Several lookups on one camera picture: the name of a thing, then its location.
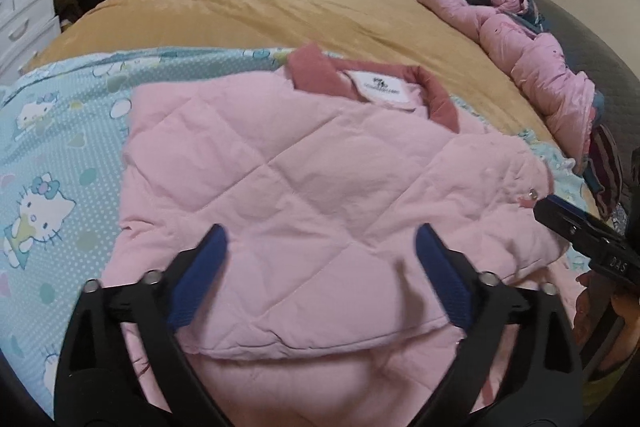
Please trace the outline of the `pink quilted jacket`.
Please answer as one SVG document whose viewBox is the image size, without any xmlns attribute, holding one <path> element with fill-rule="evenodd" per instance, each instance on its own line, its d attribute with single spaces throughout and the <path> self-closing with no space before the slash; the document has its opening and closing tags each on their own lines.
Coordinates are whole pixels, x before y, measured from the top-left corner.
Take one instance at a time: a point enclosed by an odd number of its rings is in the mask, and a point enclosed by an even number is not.
<svg viewBox="0 0 640 427">
<path fill-rule="evenodd" d="M 405 426 L 459 333 L 416 257 L 428 223 L 480 271 L 536 281 L 566 243 L 520 138 L 457 109 L 425 72 L 306 46 L 277 72 L 132 95 L 122 228 L 103 282 L 165 269 L 222 225 L 224 273 L 178 339 L 239 426 Z"/>
</svg>

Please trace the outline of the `striped dark pillow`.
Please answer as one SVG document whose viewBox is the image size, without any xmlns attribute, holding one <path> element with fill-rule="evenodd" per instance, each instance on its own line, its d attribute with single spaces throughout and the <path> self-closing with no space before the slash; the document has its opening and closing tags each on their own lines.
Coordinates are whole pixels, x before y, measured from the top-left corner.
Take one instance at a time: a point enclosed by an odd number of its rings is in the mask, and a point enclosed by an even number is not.
<svg viewBox="0 0 640 427">
<path fill-rule="evenodd" d="M 603 221 L 612 217 L 623 194 L 623 166 L 611 131 L 604 124 L 594 127 L 584 179 Z"/>
</svg>

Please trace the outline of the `pink puffy coat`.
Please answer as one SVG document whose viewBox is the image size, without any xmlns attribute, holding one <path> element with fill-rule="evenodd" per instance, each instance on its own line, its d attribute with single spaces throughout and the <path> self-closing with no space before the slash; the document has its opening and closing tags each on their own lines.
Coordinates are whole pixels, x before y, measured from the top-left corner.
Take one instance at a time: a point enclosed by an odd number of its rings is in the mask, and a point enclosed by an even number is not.
<svg viewBox="0 0 640 427">
<path fill-rule="evenodd" d="M 596 86 L 573 72 L 534 0 L 416 0 L 480 45 L 544 121 L 574 171 L 585 170 Z"/>
</svg>

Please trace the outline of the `dark grey headboard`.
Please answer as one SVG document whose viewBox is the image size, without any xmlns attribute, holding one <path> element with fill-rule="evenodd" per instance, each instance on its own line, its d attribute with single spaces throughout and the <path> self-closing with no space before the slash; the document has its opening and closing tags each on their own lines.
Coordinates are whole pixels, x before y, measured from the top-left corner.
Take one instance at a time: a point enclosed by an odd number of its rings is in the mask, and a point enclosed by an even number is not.
<svg viewBox="0 0 640 427">
<path fill-rule="evenodd" d="M 639 79 L 593 31 L 551 0 L 535 0 L 559 41 L 567 65 L 585 72 L 604 96 L 603 122 L 611 131 L 623 168 L 624 187 L 634 185 L 632 153 L 639 148 Z"/>
</svg>

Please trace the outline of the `blue Hello Kitty sheet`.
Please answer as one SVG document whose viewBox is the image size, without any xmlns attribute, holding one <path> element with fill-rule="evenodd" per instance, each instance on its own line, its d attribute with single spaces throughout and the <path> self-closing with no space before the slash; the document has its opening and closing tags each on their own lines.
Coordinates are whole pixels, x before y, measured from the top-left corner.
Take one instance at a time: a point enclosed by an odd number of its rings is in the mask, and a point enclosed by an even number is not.
<svg viewBox="0 0 640 427">
<path fill-rule="evenodd" d="M 444 89 L 419 66 L 345 60 L 306 46 L 334 60 L 372 65 L 378 95 L 394 93 L 383 77 L 387 66 L 425 72 Z M 54 411 L 58 359 L 82 284 L 97 279 L 110 287 L 102 275 L 122 231 L 120 193 L 134 90 L 149 83 L 277 72 L 306 46 L 92 54 L 40 67 L 2 89 L 1 351 L 44 413 Z M 579 295 L 575 258 L 567 245 L 539 280 L 514 284 L 553 283 L 573 309 Z"/>
</svg>

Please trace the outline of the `white drawer chest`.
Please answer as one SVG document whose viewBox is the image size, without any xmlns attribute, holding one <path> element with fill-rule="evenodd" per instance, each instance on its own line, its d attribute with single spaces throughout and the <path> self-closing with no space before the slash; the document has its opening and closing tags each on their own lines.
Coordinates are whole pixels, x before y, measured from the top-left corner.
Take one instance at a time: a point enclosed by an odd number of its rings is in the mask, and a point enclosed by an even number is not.
<svg viewBox="0 0 640 427">
<path fill-rule="evenodd" d="M 9 86 L 60 34 L 53 0 L 1 0 L 0 31 L 1 84 Z"/>
</svg>

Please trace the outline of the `tan bed blanket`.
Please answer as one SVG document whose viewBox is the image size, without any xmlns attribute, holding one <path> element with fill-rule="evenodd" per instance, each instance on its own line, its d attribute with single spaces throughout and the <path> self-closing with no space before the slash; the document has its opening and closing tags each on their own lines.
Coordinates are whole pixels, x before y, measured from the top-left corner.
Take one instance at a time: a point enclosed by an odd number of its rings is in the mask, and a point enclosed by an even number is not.
<svg viewBox="0 0 640 427">
<path fill-rule="evenodd" d="M 26 68 L 162 46 L 269 49 L 308 42 L 348 58 L 424 67 L 494 127 L 524 134 L 550 164 L 563 197 L 577 206 L 593 206 L 541 111 L 473 38 L 416 0 L 106 0 Z"/>
</svg>

